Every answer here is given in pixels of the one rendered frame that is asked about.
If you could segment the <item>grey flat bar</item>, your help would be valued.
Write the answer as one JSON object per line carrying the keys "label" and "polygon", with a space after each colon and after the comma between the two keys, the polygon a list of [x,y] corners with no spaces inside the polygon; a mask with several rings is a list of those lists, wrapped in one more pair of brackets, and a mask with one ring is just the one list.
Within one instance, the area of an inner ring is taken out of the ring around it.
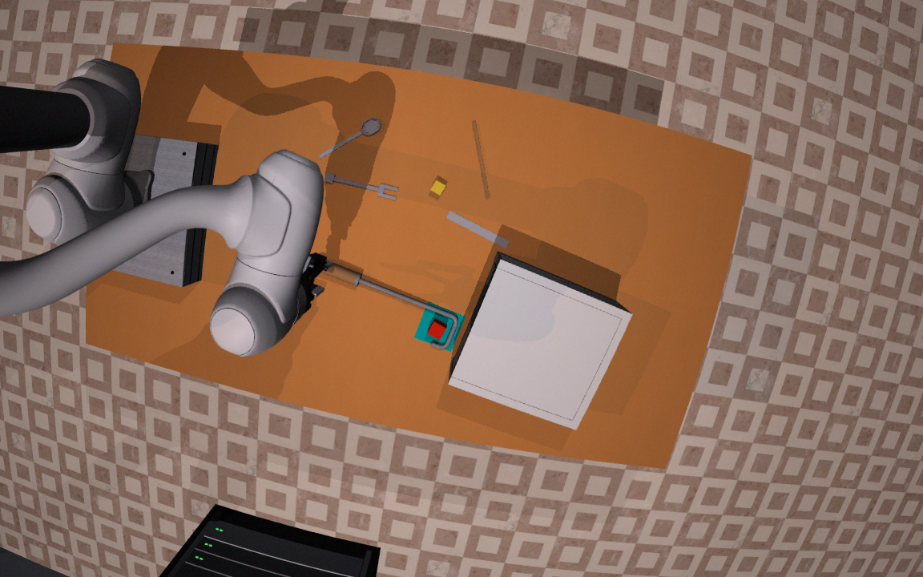
{"label": "grey flat bar", "polygon": [[452,222],[457,223],[457,225],[461,225],[462,227],[469,229],[478,235],[481,235],[485,238],[485,240],[492,241],[492,244],[497,244],[505,249],[508,248],[508,244],[510,243],[508,240],[503,240],[503,238],[499,235],[494,234],[490,232],[490,230],[487,230],[479,225],[476,225],[474,222],[472,222],[472,220],[462,218],[462,216],[459,216],[457,213],[451,211],[449,211],[446,219],[452,220]]}

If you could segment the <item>red block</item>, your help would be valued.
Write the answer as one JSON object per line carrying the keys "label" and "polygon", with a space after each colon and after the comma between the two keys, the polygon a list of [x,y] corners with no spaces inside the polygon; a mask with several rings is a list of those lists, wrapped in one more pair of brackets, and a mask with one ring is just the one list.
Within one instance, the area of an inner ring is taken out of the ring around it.
{"label": "red block", "polygon": [[438,319],[434,318],[433,323],[426,333],[429,333],[429,335],[432,337],[436,337],[438,340],[440,340],[446,330],[446,326],[446,324],[443,324],[443,322],[440,322]]}

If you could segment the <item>teal square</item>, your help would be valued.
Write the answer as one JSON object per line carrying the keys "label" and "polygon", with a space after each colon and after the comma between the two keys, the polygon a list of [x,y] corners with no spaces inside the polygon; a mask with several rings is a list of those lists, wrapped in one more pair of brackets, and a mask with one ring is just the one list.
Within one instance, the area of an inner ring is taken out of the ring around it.
{"label": "teal square", "polygon": [[[433,305],[431,302],[428,302],[428,305],[432,305],[433,307],[437,307],[438,309],[443,309],[443,310],[445,310],[445,311],[447,311],[447,312],[451,312],[451,313],[453,313],[454,315],[457,315],[457,318],[458,318],[457,331],[455,331],[455,333],[453,334],[452,341],[450,342],[449,346],[446,348],[447,351],[450,351],[450,352],[451,352],[452,346],[454,345],[454,342],[457,340],[457,335],[458,335],[458,333],[459,333],[459,329],[461,329],[462,324],[464,324],[464,319],[465,319],[465,317],[463,317],[461,314],[458,314],[457,312],[452,312],[452,311],[450,311],[450,310],[448,310],[448,309],[444,309],[444,308],[442,308],[442,307],[440,307],[440,306],[438,306],[438,305]],[[443,324],[446,324],[446,325],[447,325],[447,326],[446,326],[445,333],[443,333],[443,335],[442,335],[440,341],[439,341],[438,339],[436,339],[436,337],[431,337],[431,335],[429,335],[428,333],[426,333],[426,332],[428,332],[429,327],[430,327],[431,324],[433,323],[433,319],[434,319],[434,318],[438,319],[440,322],[443,322]],[[452,318],[450,318],[450,317],[444,317],[444,315],[441,315],[441,314],[439,314],[438,312],[434,312],[434,311],[425,309],[425,311],[424,311],[424,316],[421,318],[420,326],[418,326],[417,331],[415,332],[415,336],[414,336],[414,337],[416,337],[418,340],[421,340],[422,342],[426,342],[426,343],[429,343],[429,344],[431,344],[432,342],[436,342],[436,343],[438,343],[438,344],[443,345],[443,344],[446,343],[446,339],[447,339],[447,337],[449,336],[449,332],[450,332],[450,330],[451,330],[451,328],[452,328],[452,324],[453,324],[453,319],[452,319]]]}

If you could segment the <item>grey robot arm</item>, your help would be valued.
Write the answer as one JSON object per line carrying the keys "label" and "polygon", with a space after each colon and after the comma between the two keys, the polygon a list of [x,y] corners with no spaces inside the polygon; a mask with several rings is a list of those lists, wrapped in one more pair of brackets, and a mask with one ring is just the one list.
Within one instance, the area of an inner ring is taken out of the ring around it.
{"label": "grey robot arm", "polygon": [[53,304],[170,235],[208,228],[238,251],[210,315],[215,343],[239,357],[271,349],[307,305],[300,279],[321,218],[321,169],[282,149],[231,185],[151,200],[154,172],[124,171],[139,113],[135,72],[105,59],[82,63],[50,91],[0,87],[0,153],[55,153],[26,218],[59,245],[0,260],[0,317]]}

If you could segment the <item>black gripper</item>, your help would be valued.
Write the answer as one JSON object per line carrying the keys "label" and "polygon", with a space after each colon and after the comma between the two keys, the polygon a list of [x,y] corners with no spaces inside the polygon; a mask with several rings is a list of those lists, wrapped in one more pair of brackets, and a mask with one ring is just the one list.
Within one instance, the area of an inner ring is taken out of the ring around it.
{"label": "black gripper", "polygon": [[307,296],[307,306],[305,306],[304,314],[311,308],[311,301],[324,291],[323,286],[314,284],[314,279],[318,277],[322,271],[327,272],[328,268],[331,266],[333,266],[333,262],[327,260],[326,256],[317,252],[310,253],[310,256],[305,261],[303,275],[301,275],[300,279],[300,283],[304,286],[305,296]]}

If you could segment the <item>grey spoon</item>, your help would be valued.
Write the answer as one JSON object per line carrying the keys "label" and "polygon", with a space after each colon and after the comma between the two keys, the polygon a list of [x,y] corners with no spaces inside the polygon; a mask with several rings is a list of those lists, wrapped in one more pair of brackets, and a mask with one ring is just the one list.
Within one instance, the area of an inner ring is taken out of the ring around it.
{"label": "grey spoon", "polygon": [[[374,120],[375,120],[375,121],[374,121]],[[380,127],[380,128],[378,128],[378,127]],[[360,135],[362,135],[362,134],[364,134],[364,135],[373,135],[373,134],[375,134],[375,132],[380,131],[380,129],[381,129],[381,122],[380,122],[380,120],[379,120],[379,119],[376,120],[375,118],[372,117],[372,118],[370,118],[369,120],[366,120],[366,121],[364,121],[364,122],[362,123],[361,131],[357,132],[356,134],[354,134],[354,135],[352,135],[352,136],[349,136],[347,139],[345,139],[345,141],[338,143],[338,145],[336,145],[336,146],[334,146],[334,147],[331,147],[331,148],[328,149],[326,152],[324,152],[324,153],[322,153],[321,155],[319,155],[319,157],[320,157],[320,158],[323,158],[325,155],[328,155],[329,153],[335,151],[338,147],[341,147],[341,146],[343,146],[343,145],[347,145],[347,143],[348,143],[349,141],[353,141],[353,139],[355,139],[357,136],[360,136]],[[368,134],[367,134],[367,132],[368,132]]]}

